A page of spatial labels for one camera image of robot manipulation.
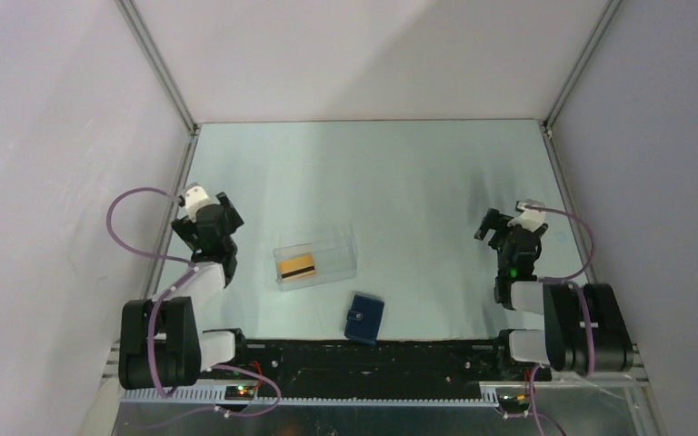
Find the clear plastic tray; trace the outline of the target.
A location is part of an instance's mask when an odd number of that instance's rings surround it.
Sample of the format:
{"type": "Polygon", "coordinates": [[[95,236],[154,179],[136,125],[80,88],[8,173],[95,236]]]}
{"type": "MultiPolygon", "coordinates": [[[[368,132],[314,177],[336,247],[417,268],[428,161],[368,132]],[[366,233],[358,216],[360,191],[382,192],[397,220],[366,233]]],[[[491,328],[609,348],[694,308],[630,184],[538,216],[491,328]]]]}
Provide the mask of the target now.
{"type": "Polygon", "coordinates": [[[357,274],[354,242],[348,233],[338,233],[314,241],[278,247],[273,251],[276,282],[283,292],[353,279],[357,274]],[[276,262],[299,254],[311,253],[316,275],[290,282],[278,282],[276,262]]]}

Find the blue leather card holder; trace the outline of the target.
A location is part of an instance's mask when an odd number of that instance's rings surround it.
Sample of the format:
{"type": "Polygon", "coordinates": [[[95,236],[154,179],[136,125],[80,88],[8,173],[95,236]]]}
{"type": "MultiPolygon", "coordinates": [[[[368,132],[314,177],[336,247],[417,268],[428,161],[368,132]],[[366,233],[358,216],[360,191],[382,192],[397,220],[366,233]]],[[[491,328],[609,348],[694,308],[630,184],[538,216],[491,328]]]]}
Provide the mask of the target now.
{"type": "Polygon", "coordinates": [[[352,342],[375,345],[381,328],[384,302],[355,294],[345,317],[344,337],[352,342]]]}

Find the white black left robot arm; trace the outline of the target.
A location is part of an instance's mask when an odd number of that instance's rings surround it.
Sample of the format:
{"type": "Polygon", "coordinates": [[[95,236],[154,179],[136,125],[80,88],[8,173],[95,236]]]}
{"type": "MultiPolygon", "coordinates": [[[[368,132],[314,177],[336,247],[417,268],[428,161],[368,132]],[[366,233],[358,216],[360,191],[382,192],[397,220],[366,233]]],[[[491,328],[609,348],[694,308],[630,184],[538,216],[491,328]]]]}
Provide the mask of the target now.
{"type": "Polygon", "coordinates": [[[151,299],[131,300],[122,310],[118,379],[129,391],[156,389],[168,398],[214,365],[229,378],[251,366],[250,352],[232,330],[204,331],[197,316],[226,288],[237,269],[234,233],[244,221],[228,195],[214,196],[193,184],[170,200],[185,211],[172,221],[191,255],[183,275],[151,299]]]}

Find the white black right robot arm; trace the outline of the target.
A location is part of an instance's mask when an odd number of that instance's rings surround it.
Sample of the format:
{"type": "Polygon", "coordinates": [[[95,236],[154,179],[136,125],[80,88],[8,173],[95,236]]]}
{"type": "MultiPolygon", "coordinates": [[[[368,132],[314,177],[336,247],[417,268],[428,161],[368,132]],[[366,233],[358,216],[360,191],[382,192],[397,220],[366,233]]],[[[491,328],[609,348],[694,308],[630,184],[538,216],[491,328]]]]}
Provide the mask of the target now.
{"type": "Polygon", "coordinates": [[[629,336],[613,288],[607,283],[577,284],[572,275],[540,277],[535,264],[550,208],[526,201],[510,216],[490,208],[474,237],[497,256],[494,300],[510,312],[542,317],[540,329],[506,329],[494,342],[495,373],[514,380],[529,363],[583,377],[597,372],[628,372],[634,364],[629,336]]]}

